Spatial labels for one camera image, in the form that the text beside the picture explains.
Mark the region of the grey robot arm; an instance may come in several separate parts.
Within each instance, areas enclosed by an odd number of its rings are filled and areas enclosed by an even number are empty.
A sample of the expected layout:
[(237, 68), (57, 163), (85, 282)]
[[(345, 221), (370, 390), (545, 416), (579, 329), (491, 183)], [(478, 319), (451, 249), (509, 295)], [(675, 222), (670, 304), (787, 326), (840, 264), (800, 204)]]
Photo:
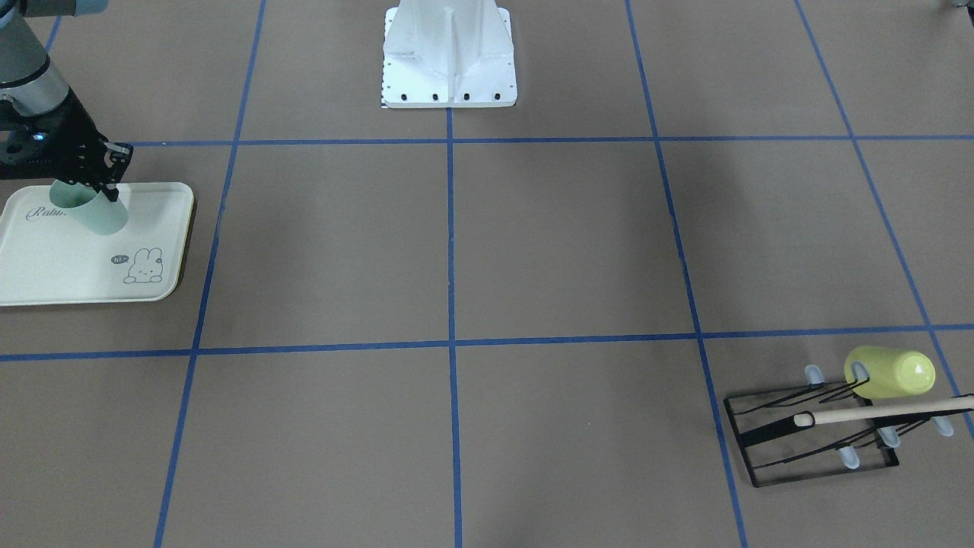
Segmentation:
[(107, 1), (4, 1), (1, 24), (1, 174), (84, 185), (115, 202), (132, 153), (111, 142), (51, 60), (28, 18), (98, 14)]

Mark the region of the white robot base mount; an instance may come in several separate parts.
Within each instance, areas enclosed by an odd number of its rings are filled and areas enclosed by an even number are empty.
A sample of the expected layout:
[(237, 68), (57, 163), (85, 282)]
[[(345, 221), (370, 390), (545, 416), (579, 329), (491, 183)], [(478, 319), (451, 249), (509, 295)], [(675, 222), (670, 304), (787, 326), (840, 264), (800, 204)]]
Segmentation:
[(384, 24), (383, 108), (517, 103), (511, 14), (495, 1), (400, 1)]

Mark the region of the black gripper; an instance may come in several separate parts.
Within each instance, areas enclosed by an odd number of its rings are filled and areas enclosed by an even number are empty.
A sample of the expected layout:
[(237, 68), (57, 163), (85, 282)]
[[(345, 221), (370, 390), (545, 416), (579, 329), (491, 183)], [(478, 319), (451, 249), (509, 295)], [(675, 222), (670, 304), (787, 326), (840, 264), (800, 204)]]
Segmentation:
[(55, 109), (24, 116), (13, 100), (2, 97), (1, 178), (49, 178), (64, 183), (100, 187), (111, 202), (118, 202), (118, 183), (131, 164), (135, 147), (111, 142), (70, 90)]

